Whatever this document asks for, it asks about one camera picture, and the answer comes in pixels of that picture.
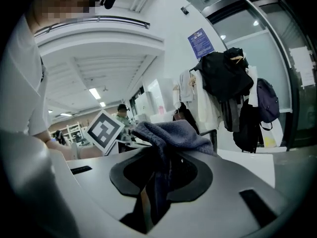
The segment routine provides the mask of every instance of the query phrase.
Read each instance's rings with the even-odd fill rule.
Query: ceiling light
[[[61,113],[60,115],[61,116],[65,116],[65,117],[71,117],[72,116],[71,114],[65,114],[65,113]]]
[[[95,88],[89,89],[89,91],[91,92],[91,94],[95,97],[96,100],[100,99],[100,95],[97,92],[97,90]]]

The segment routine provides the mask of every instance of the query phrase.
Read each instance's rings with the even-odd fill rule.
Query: gray towel
[[[194,93],[192,87],[189,85],[190,74],[189,71],[185,71],[179,76],[180,86],[180,99],[181,102],[189,102],[194,100]]]
[[[213,152],[211,141],[197,135],[194,128],[186,120],[156,124],[142,121],[132,130],[132,134],[157,147],[164,163],[168,162],[164,154],[164,150],[168,146],[176,147],[180,150],[195,150],[218,156],[217,153]]]

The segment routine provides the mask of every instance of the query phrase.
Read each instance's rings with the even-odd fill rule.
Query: black bag
[[[259,108],[249,105],[249,100],[243,103],[239,120],[239,132],[233,133],[233,140],[243,151],[255,153],[258,142],[263,144],[259,123]]]
[[[258,78],[257,84],[260,122],[272,122],[279,118],[278,97],[270,83],[265,79]]]

